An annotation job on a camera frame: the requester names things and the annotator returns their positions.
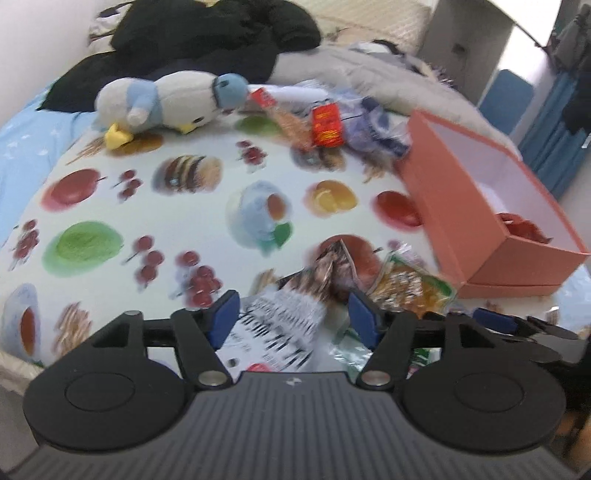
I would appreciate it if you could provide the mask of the penguin plush toy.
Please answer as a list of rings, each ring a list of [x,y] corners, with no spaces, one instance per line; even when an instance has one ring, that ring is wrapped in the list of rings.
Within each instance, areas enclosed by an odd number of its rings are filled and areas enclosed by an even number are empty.
[[[95,111],[105,147],[115,150],[156,128],[190,133],[248,97],[249,82],[238,74],[178,71],[155,81],[116,79],[97,94]]]

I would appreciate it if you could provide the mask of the quilted beige headboard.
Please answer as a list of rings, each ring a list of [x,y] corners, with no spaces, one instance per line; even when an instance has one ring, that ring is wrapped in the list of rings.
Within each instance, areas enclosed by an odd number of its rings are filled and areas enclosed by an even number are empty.
[[[324,43],[348,46],[387,40],[405,52],[416,54],[436,1],[301,0],[295,4],[314,17]]]

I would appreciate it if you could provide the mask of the black jacket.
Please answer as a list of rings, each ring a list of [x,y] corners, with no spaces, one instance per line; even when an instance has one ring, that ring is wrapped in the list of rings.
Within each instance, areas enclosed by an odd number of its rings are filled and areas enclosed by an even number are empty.
[[[111,40],[111,51],[80,61],[47,93],[45,110],[91,112],[99,90],[123,77],[156,80],[195,70],[270,79],[282,53],[315,49],[315,19],[290,1],[136,1]]]

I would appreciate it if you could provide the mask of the grey cabinet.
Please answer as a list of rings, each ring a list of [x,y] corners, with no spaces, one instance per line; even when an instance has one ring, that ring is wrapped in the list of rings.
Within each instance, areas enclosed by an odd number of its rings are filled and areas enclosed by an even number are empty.
[[[418,56],[443,68],[477,105],[496,75],[513,28],[512,20],[489,1],[440,0]]]

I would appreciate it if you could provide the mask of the green edged pickle snack pack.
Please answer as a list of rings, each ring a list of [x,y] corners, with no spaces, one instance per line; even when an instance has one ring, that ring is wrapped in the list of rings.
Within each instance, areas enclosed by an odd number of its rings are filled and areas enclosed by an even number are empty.
[[[365,294],[387,312],[406,309],[422,318],[426,312],[446,312],[457,292],[448,282],[428,272],[426,263],[411,245],[396,241]],[[329,354],[356,375],[369,360],[370,350],[349,327],[332,343]]]

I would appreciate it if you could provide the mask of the pink cardboard box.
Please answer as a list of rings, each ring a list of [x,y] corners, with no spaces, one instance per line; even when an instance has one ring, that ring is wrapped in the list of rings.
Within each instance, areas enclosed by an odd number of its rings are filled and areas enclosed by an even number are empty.
[[[412,147],[398,170],[439,268],[462,298],[545,296],[590,253],[567,216],[510,150],[458,124],[414,112]],[[497,217],[535,223],[552,241],[513,236]]]

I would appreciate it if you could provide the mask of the small red snack packet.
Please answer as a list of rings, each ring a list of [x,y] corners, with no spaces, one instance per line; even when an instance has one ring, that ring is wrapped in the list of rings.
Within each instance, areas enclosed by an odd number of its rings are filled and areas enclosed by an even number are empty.
[[[329,103],[312,108],[311,136],[318,147],[337,148],[345,143],[337,104]]]

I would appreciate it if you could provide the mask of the blue chair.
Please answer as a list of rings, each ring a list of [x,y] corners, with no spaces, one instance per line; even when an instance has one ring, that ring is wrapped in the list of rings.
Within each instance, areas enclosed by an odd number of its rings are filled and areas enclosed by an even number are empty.
[[[479,105],[481,114],[502,133],[509,135],[534,97],[534,87],[510,70],[498,72]]]

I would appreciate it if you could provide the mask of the crumpled blue plastic bag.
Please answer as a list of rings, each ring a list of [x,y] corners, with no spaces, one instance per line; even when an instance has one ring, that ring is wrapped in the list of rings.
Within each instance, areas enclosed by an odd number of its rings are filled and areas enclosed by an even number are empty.
[[[403,158],[412,146],[407,122],[394,117],[373,96],[353,91],[329,95],[339,108],[342,136],[356,152]]]

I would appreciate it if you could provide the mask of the fruit print tablecloth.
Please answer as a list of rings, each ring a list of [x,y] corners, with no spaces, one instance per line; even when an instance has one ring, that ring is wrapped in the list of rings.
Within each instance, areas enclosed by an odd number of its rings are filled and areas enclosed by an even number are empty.
[[[231,115],[153,150],[94,150],[89,133],[59,161],[1,251],[1,348],[47,366],[126,310],[163,318],[226,290],[310,266],[342,239],[367,291],[394,242],[440,271],[398,165],[372,178],[297,161],[279,136]]]

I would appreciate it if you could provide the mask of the brown white snack bag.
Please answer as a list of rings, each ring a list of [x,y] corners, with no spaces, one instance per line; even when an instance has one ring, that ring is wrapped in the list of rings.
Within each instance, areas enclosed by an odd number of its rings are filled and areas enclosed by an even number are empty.
[[[242,300],[218,358],[233,379],[247,371],[307,369],[329,304],[356,286],[357,279],[344,240],[329,243],[310,266]]]

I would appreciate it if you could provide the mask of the red white stick packet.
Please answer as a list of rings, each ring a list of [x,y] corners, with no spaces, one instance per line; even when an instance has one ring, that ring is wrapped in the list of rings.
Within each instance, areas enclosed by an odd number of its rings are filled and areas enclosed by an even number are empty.
[[[250,93],[250,99],[263,110],[273,109],[277,105],[276,99],[274,99],[263,87],[252,91],[252,93]]]

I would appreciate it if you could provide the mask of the light blue bed sheet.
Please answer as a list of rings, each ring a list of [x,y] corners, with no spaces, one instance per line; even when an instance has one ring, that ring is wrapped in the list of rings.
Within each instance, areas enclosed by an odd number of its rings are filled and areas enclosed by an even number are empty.
[[[5,241],[59,158],[90,128],[90,112],[42,110],[38,93],[1,127],[0,239]]]

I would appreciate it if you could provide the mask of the red snack packets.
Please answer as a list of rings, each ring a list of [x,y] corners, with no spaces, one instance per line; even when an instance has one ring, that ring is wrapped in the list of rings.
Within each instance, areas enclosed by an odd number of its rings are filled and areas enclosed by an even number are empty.
[[[535,223],[518,214],[501,212],[497,213],[497,217],[513,236],[545,245],[552,241],[552,238],[547,237]]]

